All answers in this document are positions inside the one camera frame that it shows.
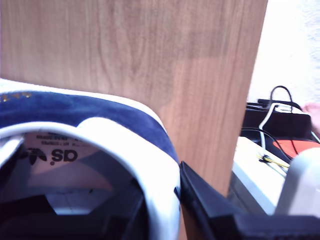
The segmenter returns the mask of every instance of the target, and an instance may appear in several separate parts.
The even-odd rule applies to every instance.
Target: white leather trim
[[[100,117],[79,128],[57,122],[27,122],[0,129],[9,137],[30,132],[51,132],[92,144],[117,159],[138,181],[149,214],[150,240],[176,240],[179,235],[179,165],[165,152],[120,124]]]
[[[12,157],[23,142],[23,135],[2,138],[0,134],[0,168]]]

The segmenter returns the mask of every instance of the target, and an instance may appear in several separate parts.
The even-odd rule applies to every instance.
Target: sneaker
[[[147,106],[0,80],[0,239],[175,240],[179,191]]]

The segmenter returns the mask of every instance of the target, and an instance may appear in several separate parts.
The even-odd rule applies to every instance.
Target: navy blue suede
[[[110,119],[154,144],[176,162],[176,151],[162,126],[136,108],[100,98],[53,92],[0,95],[0,128],[28,122],[56,122],[78,126],[82,121]]]

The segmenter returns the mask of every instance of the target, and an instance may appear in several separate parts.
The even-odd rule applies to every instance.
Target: wooden board
[[[228,189],[267,0],[2,0],[1,77],[131,98]]]

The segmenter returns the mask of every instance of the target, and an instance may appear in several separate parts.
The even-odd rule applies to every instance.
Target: orange object
[[[307,149],[320,148],[320,144],[313,141],[293,140],[296,151],[292,145],[291,140],[278,140],[278,143],[282,147],[283,151],[292,158],[297,156],[296,151],[298,153],[301,153]],[[272,144],[279,149],[279,146],[275,141]]]

